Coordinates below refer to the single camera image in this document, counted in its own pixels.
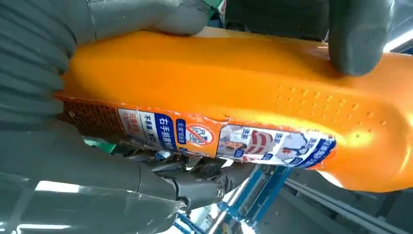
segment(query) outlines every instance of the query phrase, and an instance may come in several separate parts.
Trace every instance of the blue metal frame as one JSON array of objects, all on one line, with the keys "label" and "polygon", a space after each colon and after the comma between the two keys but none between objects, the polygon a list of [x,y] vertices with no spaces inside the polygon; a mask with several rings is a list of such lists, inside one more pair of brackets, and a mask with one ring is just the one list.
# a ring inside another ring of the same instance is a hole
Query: blue metal frame
[{"label": "blue metal frame", "polygon": [[251,190],[254,188],[255,184],[257,181],[261,178],[262,176],[262,171],[257,170],[254,175],[251,177],[251,179],[248,181],[248,183],[245,185],[244,189],[242,190],[241,194],[238,196],[237,200],[235,203],[232,205],[232,207],[236,210],[238,210],[242,203],[246,200],[248,197],[249,193]]},{"label": "blue metal frame", "polygon": [[245,200],[247,200],[259,179],[262,178],[263,173],[261,170],[257,170],[254,173],[233,206],[228,206],[228,204],[220,202],[218,207],[221,210],[226,211],[228,216],[231,216],[237,222],[240,223],[245,220],[248,225],[254,228],[257,223],[261,221],[264,214],[268,211],[269,206],[276,199],[276,196],[280,192],[290,173],[291,168],[277,166],[245,216],[239,214],[239,208]]},{"label": "blue metal frame", "polygon": [[183,234],[191,234],[190,231],[188,231],[187,229],[185,229],[184,227],[182,227],[181,225],[179,225],[178,223],[174,223],[173,224],[178,230],[180,230]]},{"label": "blue metal frame", "polygon": [[291,173],[291,168],[277,167],[275,169],[274,174],[272,175],[272,177],[270,178],[270,180],[268,181],[268,183],[266,184],[264,188],[265,190],[267,187],[269,188],[272,187],[272,190],[270,191],[265,201],[261,204],[261,209],[258,210],[258,213],[256,214],[254,218],[255,220],[254,226],[261,221],[264,214],[268,211],[269,206],[274,202],[275,198],[277,197],[278,193],[280,192],[281,188],[283,187],[290,173]]},{"label": "blue metal frame", "polygon": [[200,229],[198,226],[196,226],[194,223],[192,223],[192,221],[188,217],[186,217],[185,215],[178,213],[178,218],[183,223],[188,225],[188,227],[191,228],[191,230],[193,230],[196,234],[207,234],[202,229]]}]

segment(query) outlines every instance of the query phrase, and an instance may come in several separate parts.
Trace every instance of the bottle label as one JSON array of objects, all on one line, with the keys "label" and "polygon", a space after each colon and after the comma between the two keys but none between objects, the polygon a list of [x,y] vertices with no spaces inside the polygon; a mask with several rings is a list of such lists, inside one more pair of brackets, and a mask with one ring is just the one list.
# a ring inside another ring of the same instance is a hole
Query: bottle label
[{"label": "bottle label", "polygon": [[333,136],[285,126],[264,129],[195,115],[118,109],[133,145],[183,154],[307,168],[336,146]]},{"label": "bottle label", "polygon": [[221,129],[218,157],[307,168],[325,159],[336,140],[317,131],[285,131],[240,125]]}]

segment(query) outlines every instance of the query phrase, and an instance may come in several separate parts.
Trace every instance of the robotic arm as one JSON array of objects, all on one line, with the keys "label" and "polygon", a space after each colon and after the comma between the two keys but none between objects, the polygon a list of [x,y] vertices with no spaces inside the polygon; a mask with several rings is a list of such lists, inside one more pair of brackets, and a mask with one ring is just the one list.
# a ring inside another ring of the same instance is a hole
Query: robotic arm
[{"label": "robotic arm", "polygon": [[[365,74],[381,56],[394,3],[333,2],[332,62],[344,73]],[[0,189],[9,204],[0,205],[0,222],[7,223],[7,233],[27,220],[39,223],[40,217],[80,232],[89,225],[82,220],[94,221],[93,227],[99,227],[101,233],[161,232],[174,220],[169,214],[176,207],[151,199],[131,205],[127,198],[122,200],[127,204],[122,203],[123,219],[116,219],[108,214],[110,210],[99,208],[111,201],[102,198],[105,194],[95,194],[95,199],[88,201],[64,196],[68,207],[60,209],[62,216],[36,212],[51,202],[44,196],[38,198],[39,181],[131,191],[159,200],[183,199],[193,209],[219,201],[223,192],[248,176],[249,164],[236,165],[220,176],[180,171],[155,174],[143,163],[85,145],[74,127],[55,118],[63,105],[53,94],[63,89],[59,75],[67,71],[78,45],[144,28],[193,35],[206,25],[208,10],[201,0],[0,0],[0,176],[4,178]],[[10,187],[11,182],[18,186]],[[74,211],[75,204],[83,206]]]}]

